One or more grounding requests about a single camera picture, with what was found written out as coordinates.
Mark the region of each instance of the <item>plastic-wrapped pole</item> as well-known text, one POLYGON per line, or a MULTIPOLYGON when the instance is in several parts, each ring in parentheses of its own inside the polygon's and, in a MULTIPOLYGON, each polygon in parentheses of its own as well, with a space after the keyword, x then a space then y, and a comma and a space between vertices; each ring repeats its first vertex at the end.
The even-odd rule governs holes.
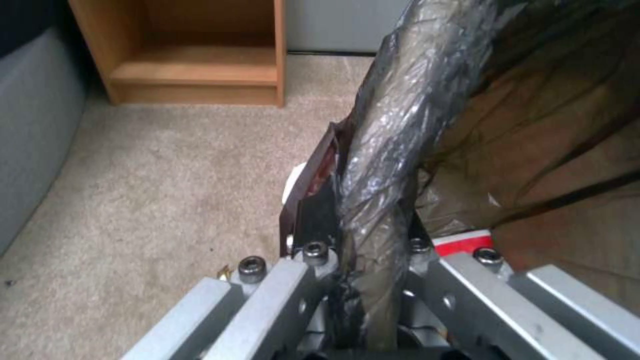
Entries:
POLYGON ((356 98, 340 184, 341 271, 359 295, 343 299, 344 315, 356 316, 353 301, 361 302, 359 338, 369 349, 397 346, 417 167, 473 90, 497 30, 496 11, 494 0, 412 1, 356 98))

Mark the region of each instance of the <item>white wall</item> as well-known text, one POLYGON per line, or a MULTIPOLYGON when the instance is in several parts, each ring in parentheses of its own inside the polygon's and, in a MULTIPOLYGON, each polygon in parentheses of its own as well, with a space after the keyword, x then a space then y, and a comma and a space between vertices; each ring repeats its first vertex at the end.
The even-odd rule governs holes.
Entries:
POLYGON ((288 0, 287 47, 375 52, 409 0, 288 0))

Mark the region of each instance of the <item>wooden shelf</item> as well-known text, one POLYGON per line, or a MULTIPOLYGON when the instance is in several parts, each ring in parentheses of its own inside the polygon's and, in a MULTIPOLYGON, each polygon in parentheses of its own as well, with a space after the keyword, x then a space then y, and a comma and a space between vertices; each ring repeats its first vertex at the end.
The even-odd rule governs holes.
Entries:
POLYGON ((277 86, 273 47, 153 45, 110 75, 116 84, 277 86))
POLYGON ((284 106, 284 0, 68 0, 113 104, 284 106))

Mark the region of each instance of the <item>beige carpet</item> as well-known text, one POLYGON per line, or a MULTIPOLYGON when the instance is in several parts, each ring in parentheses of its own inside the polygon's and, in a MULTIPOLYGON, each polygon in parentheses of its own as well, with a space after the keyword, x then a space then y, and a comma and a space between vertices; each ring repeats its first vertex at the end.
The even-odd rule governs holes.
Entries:
POLYGON ((287 106, 121 106, 96 86, 0 259, 0 359, 114 359, 202 277, 278 255, 280 197, 370 58, 289 56, 287 106))

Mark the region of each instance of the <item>metal frame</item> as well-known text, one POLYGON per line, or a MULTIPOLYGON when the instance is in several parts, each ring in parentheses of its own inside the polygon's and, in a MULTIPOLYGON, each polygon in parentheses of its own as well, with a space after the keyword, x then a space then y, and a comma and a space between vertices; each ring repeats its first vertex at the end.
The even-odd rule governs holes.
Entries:
POLYGON ((640 319, 553 265, 509 284, 608 359, 640 359, 640 319))
POLYGON ((206 277, 122 359, 194 359, 216 340, 243 302, 240 286, 206 277))
POLYGON ((281 259, 231 320, 205 360, 271 359, 295 350, 323 296, 314 270, 281 259))
POLYGON ((469 254, 430 265, 422 298, 462 348, 479 358, 602 359, 469 254))

